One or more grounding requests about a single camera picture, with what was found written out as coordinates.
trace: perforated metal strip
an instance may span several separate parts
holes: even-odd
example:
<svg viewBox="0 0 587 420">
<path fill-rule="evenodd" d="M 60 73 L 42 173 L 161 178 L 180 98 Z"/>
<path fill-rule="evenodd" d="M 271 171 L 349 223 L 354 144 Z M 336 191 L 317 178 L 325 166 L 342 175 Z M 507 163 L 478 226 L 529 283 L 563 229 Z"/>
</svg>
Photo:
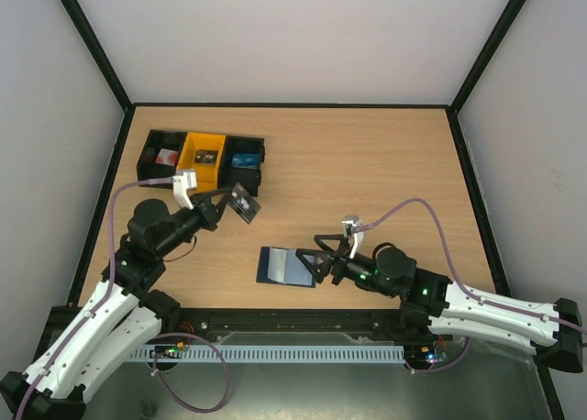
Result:
<svg viewBox="0 0 587 420">
<path fill-rule="evenodd" d="M 404 348 L 394 346 L 217 346 L 229 363 L 404 363 Z M 154 346 L 135 351 L 127 362 L 145 362 L 154 357 Z M 191 346 L 188 351 L 173 353 L 173 359 L 160 362 L 219 362 L 214 351 L 205 346 Z"/>
</svg>

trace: robotic arm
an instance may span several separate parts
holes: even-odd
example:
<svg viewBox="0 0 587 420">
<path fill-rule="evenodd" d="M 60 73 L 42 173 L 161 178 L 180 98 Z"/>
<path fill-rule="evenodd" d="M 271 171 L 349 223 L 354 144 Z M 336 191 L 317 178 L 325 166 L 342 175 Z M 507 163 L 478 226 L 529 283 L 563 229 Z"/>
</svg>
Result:
<svg viewBox="0 0 587 420">
<path fill-rule="evenodd" d="M 583 371 L 581 332 L 565 325 L 581 327 L 573 301 L 532 303 L 476 290 L 418 268 L 416 260 L 392 243 L 380 244 L 367 257 L 358 252 L 363 240 L 363 233 L 357 232 L 360 226 L 357 216 L 348 216 L 343 234 L 316 235 L 320 250 L 298 249 L 296 256 L 319 283 L 331 274 L 335 285 L 346 278 L 364 291 L 399 297 L 406 327 L 489 340 L 524 351 L 555 370 Z M 331 248 L 327 241 L 338 247 Z"/>
<path fill-rule="evenodd" d="M 79 420 L 97 389 L 144 343 L 178 323 L 180 305 L 151 286 L 165 272 L 164 257 L 195 238 L 201 229 L 214 231 L 227 205 L 247 223 L 260 207 L 237 185 L 187 196 L 194 182 L 173 178 L 174 196 L 183 205 L 170 214 L 157 199 L 140 203 L 127 225 L 128 233 L 85 307 L 24 373 L 10 371 L 0 391 L 17 418 Z M 216 195 L 222 195 L 217 204 Z"/>
</svg>

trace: thin wire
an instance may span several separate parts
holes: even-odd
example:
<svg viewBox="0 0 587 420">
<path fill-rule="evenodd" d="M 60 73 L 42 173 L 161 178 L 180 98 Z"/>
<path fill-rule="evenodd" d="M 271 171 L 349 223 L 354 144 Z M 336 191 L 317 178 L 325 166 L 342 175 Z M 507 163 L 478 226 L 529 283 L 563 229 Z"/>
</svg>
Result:
<svg viewBox="0 0 587 420">
<path fill-rule="evenodd" d="M 357 227 L 355 229 L 353 229 L 353 234 L 359 233 L 359 232 L 366 232 L 368 230 L 371 230 L 375 227 L 377 227 L 378 225 L 380 225 L 382 222 L 384 222 L 387 218 L 389 218 L 390 216 L 392 216 L 393 214 L 395 214 L 397 211 L 399 211 L 400 209 L 404 208 L 405 206 L 408 206 L 411 203 L 420 203 L 422 204 L 430 213 L 430 215 L 432 216 L 432 219 L 434 220 L 435 225 L 437 226 L 437 231 L 438 231 L 438 235 L 440 236 L 440 242 L 442 243 L 442 249 L 444 250 L 444 255 L 447 259 L 447 264 L 449 265 L 449 269 L 450 272 L 452 273 L 452 277 L 455 280 L 455 283 L 459 286 L 459 288 L 462 290 L 463 293 L 465 293 L 467 296 L 469 296 L 471 299 L 480 302 L 481 301 L 481 297 L 476 295 L 475 293 L 470 292 L 467 289 L 467 286 L 464 284 L 464 282 L 460 279 L 459 274 L 457 273 L 457 269 L 455 268 L 454 263 L 452 262 L 452 257 L 450 256 L 450 252 L 449 252 L 449 245 L 447 243 L 447 238 L 444 234 L 444 230 L 442 229 L 442 225 L 440 225 L 440 220 L 438 219 L 437 213 L 434 212 L 434 209 L 432 208 L 432 206 L 430 205 L 429 202 L 427 202 L 426 200 L 424 200 L 423 198 L 419 198 L 419 197 L 415 197 L 415 198 L 409 198 L 407 200 L 402 201 L 400 204 L 398 204 L 397 206 L 393 207 L 387 214 L 385 214 L 384 216 L 382 216 L 381 218 L 379 218 L 378 220 L 374 221 L 373 223 L 370 223 L 368 225 L 365 226 L 361 226 L 361 227 Z M 582 327 L 582 326 L 578 326 L 576 324 L 573 324 L 572 322 L 566 321 L 564 319 L 561 319 L 559 317 L 553 317 L 553 316 L 549 316 L 546 314 L 541 314 L 541 313 L 537 313 L 537 312 L 531 312 L 529 310 L 524 310 L 521 308 L 516 308 L 513 307 L 511 305 L 507 305 L 507 304 L 501 304 L 501 303 L 497 303 L 495 301 L 490 301 L 487 299 L 484 299 L 483 301 L 484 304 L 488 304 L 491 305 L 493 307 L 496 308 L 500 308 L 502 310 L 506 310 L 509 312 L 514 312 L 514 313 L 518 313 L 519 315 L 526 315 L 526 316 L 532 316 L 535 317 L 537 319 L 540 319 L 542 321 L 554 321 L 562 326 L 568 326 L 574 330 L 577 330 L 581 333 L 583 333 L 584 335 L 587 336 L 587 328 Z"/>
<path fill-rule="evenodd" d="M 222 363 L 222 368 L 223 368 L 224 375 L 225 375 L 225 378 L 226 378 L 226 384 L 225 384 L 225 388 L 224 388 L 224 393 L 222 394 L 222 398 L 220 399 L 220 402 L 218 402 L 215 406 L 213 406 L 211 408 L 197 408 L 195 406 L 191 406 L 190 404 L 188 404 L 188 403 L 184 402 L 182 399 L 180 399 L 179 396 L 167 384 L 167 382 L 161 377 L 161 373 L 157 369 L 157 361 L 160 358 L 160 355 L 157 355 L 157 356 L 155 356 L 155 360 L 153 360 L 153 368 L 152 368 L 153 369 L 153 375 L 159 381 L 159 383 L 161 385 L 163 385 L 163 388 L 172 397 L 172 399 L 177 404 L 179 404 L 182 408 L 185 408 L 188 411 L 191 411 L 191 412 L 196 413 L 196 414 L 211 414 L 211 413 L 215 413 L 220 408 L 222 408 L 225 404 L 227 404 L 228 396 L 230 394 L 231 379 L 230 379 L 230 372 L 228 370 L 227 361 L 224 359 L 224 356 L 222 355 L 222 353 L 220 352 L 220 350 L 218 348 L 216 348 L 212 343 L 210 343 L 207 340 L 205 340 L 204 338 L 199 337 L 199 336 L 196 336 L 196 335 L 192 335 L 190 333 L 166 333 L 164 335 L 158 335 L 158 336 L 154 337 L 154 339 L 164 339 L 166 337 L 187 337 L 188 339 L 196 340 L 198 342 L 202 342 L 206 346 L 210 347 L 216 353 L 218 359 L 220 360 L 220 363 Z"/>
<path fill-rule="evenodd" d="M 160 183 L 169 183 L 172 182 L 171 177 L 167 177 L 164 179 L 149 179 L 149 180 L 139 180 L 137 182 L 127 183 L 121 187 L 119 187 L 110 199 L 110 204 L 108 205 L 108 225 L 109 225 L 109 232 L 108 232 L 108 249 L 110 255 L 110 275 L 108 278 L 108 285 L 106 287 L 105 295 L 102 299 L 100 299 L 94 307 L 89 312 L 89 315 L 84 316 L 80 321 L 70 330 L 70 332 L 65 336 L 63 341 L 55 348 L 55 351 L 50 356 L 49 360 L 43 367 L 44 372 L 48 372 L 50 368 L 53 366 L 59 355 L 63 352 L 63 350 L 68 346 L 68 344 L 72 341 L 75 335 L 82 329 L 85 323 L 91 318 L 91 315 L 95 315 L 95 313 L 102 308 L 102 306 L 108 301 L 110 294 L 112 293 L 112 289 L 114 288 L 114 280 L 116 277 L 116 263 L 115 263 L 115 241 L 114 241 L 114 205 L 116 202 L 117 197 L 128 188 L 132 188 L 133 186 L 140 186 L 144 184 L 160 184 Z M 44 375 L 40 374 L 29 386 L 25 395 L 23 396 L 22 400 L 20 401 L 20 405 L 18 406 L 17 416 L 15 420 L 22 420 L 22 416 L 25 413 L 25 408 L 27 407 L 28 400 L 32 396 L 33 392 L 39 386 L 40 381 L 43 379 Z"/>
<path fill-rule="evenodd" d="M 433 372 L 450 370 L 451 368 L 456 367 L 465 358 L 465 356 L 467 356 L 467 353 L 469 353 L 469 350 L 471 349 L 471 344 L 472 341 L 467 337 L 467 339 L 465 340 L 465 348 L 461 351 L 459 356 L 443 367 L 429 368 L 428 370 L 415 370 L 407 362 L 405 363 L 405 367 L 408 368 L 412 374 L 432 374 Z"/>
<path fill-rule="evenodd" d="M 171 258 L 170 260 L 163 260 L 163 262 L 174 262 L 174 261 L 180 260 L 180 259 L 182 259 L 184 257 L 187 257 L 190 253 L 192 253 L 194 251 L 194 249 L 195 249 L 195 243 L 197 243 L 198 240 L 197 240 L 197 238 L 195 236 L 193 236 L 192 237 L 192 241 L 193 241 L 192 246 L 183 255 L 180 255 L 177 258 Z"/>
</svg>

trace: vent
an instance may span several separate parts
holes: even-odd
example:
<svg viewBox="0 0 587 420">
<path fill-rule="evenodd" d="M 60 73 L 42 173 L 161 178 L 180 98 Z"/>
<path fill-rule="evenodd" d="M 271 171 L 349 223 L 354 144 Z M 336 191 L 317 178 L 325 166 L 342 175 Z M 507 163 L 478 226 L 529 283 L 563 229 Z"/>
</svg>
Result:
<svg viewBox="0 0 587 420">
<path fill-rule="evenodd" d="M 227 346 L 217 348 L 228 363 L 404 363 L 404 348 L 395 346 L 300 347 L 300 346 Z M 127 362 L 153 359 L 155 346 L 136 350 Z M 173 359 L 159 362 L 219 362 L 215 352 L 206 346 L 191 346 L 188 351 L 173 353 Z"/>
</svg>

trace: table surface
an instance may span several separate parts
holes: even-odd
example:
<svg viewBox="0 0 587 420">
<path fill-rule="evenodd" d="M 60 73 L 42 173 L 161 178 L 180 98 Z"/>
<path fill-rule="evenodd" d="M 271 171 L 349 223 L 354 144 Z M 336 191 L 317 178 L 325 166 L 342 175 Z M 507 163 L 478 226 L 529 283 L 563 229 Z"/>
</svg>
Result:
<svg viewBox="0 0 587 420">
<path fill-rule="evenodd" d="M 246 225 L 227 210 L 218 229 L 198 233 L 195 250 L 167 264 L 154 288 L 183 307 L 376 309 L 397 299 L 366 293 L 352 282 L 316 288 L 255 282 L 261 246 L 313 248 L 314 234 L 340 233 L 340 220 L 359 214 L 370 223 L 410 197 L 433 205 L 463 281 L 494 291 L 449 122 L 441 109 L 138 107 L 114 189 L 137 179 L 136 164 L 151 129 L 192 130 L 265 138 L 266 160 L 258 201 Z M 146 198 L 177 209 L 172 192 L 132 188 L 116 201 L 115 239 Z M 108 262 L 106 221 L 84 282 L 88 299 Z M 391 241 L 418 266 L 449 275 L 434 222 L 411 204 L 365 234 L 361 252 Z M 177 248 L 170 258 L 189 247 Z"/>
</svg>

